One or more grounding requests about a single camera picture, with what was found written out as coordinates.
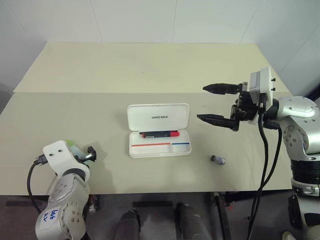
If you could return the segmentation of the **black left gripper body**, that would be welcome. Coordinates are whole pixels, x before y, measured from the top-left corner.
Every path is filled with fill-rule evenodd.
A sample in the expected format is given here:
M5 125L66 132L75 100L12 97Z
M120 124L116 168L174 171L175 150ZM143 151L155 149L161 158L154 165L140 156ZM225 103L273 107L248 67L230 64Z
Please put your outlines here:
M87 148L87 154L85 155L83 161L84 162L87 162L87 161L95 162L96 160L97 160L97 152L92 146L89 146Z

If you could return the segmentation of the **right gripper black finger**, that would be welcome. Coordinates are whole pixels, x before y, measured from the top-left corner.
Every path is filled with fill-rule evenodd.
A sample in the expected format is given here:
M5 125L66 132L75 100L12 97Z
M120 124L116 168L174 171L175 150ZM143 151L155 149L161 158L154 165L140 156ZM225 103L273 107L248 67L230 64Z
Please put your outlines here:
M222 115L216 114L198 114L197 117L213 126L228 128L234 132L239 130L239 120L224 118Z
M239 86L237 84L229 83L215 83L209 84L202 88L204 91L207 91L212 94L225 95L231 94L236 95L239 92Z

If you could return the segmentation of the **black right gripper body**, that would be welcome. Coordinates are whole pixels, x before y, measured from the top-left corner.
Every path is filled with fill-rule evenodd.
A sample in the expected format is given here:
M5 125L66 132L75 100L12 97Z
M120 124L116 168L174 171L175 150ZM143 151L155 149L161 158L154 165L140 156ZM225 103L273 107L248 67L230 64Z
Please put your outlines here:
M258 112L258 106L253 103L250 93L247 91L248 83L238 85L239 96L231 107L230 118L238 121L253 121Z

